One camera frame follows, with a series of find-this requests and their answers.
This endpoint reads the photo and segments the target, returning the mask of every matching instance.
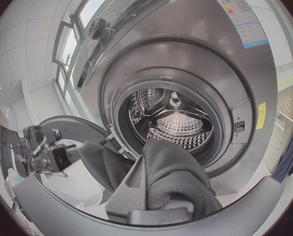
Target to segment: washing machine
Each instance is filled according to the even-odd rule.
[[[267,36],[245,0],[113,0],[79,57],[88,43],[94,48],[85,64],[76,62],[73,86],[94,124],[54,117],[43,131],[111,140],[110,149],[133,162],[149,139],[169,140],[204,168],[217,195],[247,185],[272,135],[278,88]],[[82,213],[31,176],[14,187],[45,235],[252,235],[282,191],[267,177],[207,218],[139,226]]]
[[[93,22],[98,44],[73,73],[95,123],[128,158],[150,138],[171,140],[219,195],[241,191],[277,111],[275,63],[257,17],[244,0],[136,0],[114,20],[116,1]]]

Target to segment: metal panel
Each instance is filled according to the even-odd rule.
[[[20,206],[47,236],[241,236],[253,233],[266,221],[283,192],[283,185],[267,177],[232,205],[205,219],[166,227],[115,224],[85,214],[51,194],[32,176],[14,186]]]

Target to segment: window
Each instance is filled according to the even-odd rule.
[[[62,21],[55,41],[53,62],[68,66],[76,45],[72,25]]]
[[[98,8],[103,4],[103,2],[105,2],[105,0],[89,0],[86,3],[83,10],[80,12],[80,18],[84,28],[87,26],[88,22],[91,20]]]
[[[63,92],[63,88],[65,86],[65,80],[63,79],[62,72],[59,71],[59,78],[58,78],[59,86],[61,91]]]
[[[65,93],[65,100],[66,100],[67,104],[69,105],[70,110],[71,110],[73,116],[80,117],[80,114],[79,114],[79,112],[77,111],[77,109],[76,109],[76,107],[75,107],[75,105],[74,105],[74,103],[73,103],[73,101],[72,101],[72,99],[71,99],[71,96],[70,96],[70,94],[69,94],[69,91],[67,91],[67,92]]]

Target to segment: gray fabric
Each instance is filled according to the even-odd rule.
[[[194,205],[193,218],[222,208],[213,195],[207,173],[184,148],[171,141],[150,139],[142,151],[146,167],[147,209],[165,207],[174,194],[184,196]]]
[[[112,193],[115,192],[134,163],[91,141],[84,142],[79,149],[79,155],[89,173]]]

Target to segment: washing machine drum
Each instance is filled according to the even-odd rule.
[[[150,138],[170,140],[205,168],[215,191],[242,189],[269,144],[278,94],[272,52],[250,7],[136,0],[117,20],[108,14],[113,2],[107,8],[89,33],[97,42],[89,65],[74,79],[95,123],[128,158]]]

